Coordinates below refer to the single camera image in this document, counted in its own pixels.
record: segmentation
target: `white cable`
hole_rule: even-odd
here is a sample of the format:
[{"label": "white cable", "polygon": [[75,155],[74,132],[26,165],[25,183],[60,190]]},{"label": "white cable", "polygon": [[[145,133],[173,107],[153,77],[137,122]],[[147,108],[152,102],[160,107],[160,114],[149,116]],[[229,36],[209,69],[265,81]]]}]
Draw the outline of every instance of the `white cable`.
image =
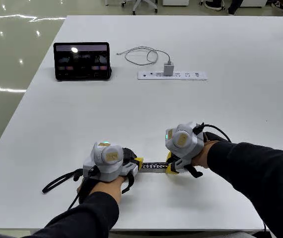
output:
[{"label": "white cable", "polygon": [[[130,59],[127,58],[127,55],[131,52],[147,52],[147,55],[146,55],[146,60],[148,61],[148,63],[137,63],[137,62],[134,62]],[[151,52],[154,52],[156,54],[156,59],[154,61],[151,61],[148,59],[149,57],[149,54]],[[158,52],[162,52],[164,54],[166,54],[168,56],[168,63],[170,64],[171,63],[171,60],[170,60],[170,55],[168,53],[166,53],[165,51],[161,51],[161,50],[156,50],[156,49],[153,49],[151,47],[147,47],[147,46],[138,46],[138,47],[134,47],[134,48],[131,48],[129,50],[126,50],[124,52],[121,52],[121,53],[117,53],[118,56],[120,55],[124,55],[125,54],[125,59],[128,61],[128,62],[131,62],[133,64],[136,64],[136,65],[140,65],[140,66],[143,66],[143,65],[149,65],[149,64],[155,64],[157,61],[158,61]]]}]

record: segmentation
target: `person's left arm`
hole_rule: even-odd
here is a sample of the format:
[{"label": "person's left arm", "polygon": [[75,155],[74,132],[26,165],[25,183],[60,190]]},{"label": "person's left arm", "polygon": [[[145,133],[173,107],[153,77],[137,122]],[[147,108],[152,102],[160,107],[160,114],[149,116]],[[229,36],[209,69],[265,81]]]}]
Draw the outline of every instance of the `person's left arm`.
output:
[{"label": "person's left arm", "polygon": [[26,238],[107,238],[119,216],[123,177],[99,182],[84,202],[48,223]]}]

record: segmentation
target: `hand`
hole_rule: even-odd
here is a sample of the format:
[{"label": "hand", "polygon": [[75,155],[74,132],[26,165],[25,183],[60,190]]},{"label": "hand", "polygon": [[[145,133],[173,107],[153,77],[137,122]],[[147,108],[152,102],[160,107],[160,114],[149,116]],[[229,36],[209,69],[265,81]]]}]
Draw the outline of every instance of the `hand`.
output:
[{"label": "hand", "polygon": [[196,156],[192,158],[191,165],[192,166],[202,166],[205,169],[208,169],[208,152],[210,148],[218,143],[218,140],[213,140],[205,143],[203,150]]},{"label": "hand", "polygon": [[[90,194],[94,192],[105,192],[111,195],[117,202],[117,204],[121,201],[121,185],[125,181],[125,178],[119,176],[117,179],[111,182],[99,182],[90,192]],[[77,188],[77,192],[80,191],[82,184]]]}]

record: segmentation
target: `tape measure blade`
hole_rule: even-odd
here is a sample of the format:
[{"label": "tape measure blade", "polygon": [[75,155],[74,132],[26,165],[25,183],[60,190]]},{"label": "tape measure blade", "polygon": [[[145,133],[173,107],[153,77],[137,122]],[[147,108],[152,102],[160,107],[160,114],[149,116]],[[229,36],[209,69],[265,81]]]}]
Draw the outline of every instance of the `tape measure blade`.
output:
[{"label": "tape measure blade", "polygon": [[168,163],[166,162],[151,162],[143,163],[140,169],[140,173],[165,173]]}]

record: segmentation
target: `right hand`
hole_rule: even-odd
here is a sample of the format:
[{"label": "right hand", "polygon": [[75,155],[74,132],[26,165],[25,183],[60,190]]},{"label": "right hand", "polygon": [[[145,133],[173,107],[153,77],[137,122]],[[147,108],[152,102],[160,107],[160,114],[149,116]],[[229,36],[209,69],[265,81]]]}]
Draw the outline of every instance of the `right hand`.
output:
[{"label": "right hand", "polygon": [[192,158],[191,165],[192,166],[201,166],[205,169],[208,169],[208,152],[210,148],[218,143],[218,140],[212,140],[205,143],[205,146],[203,147],[202,151],[195,157]]}]

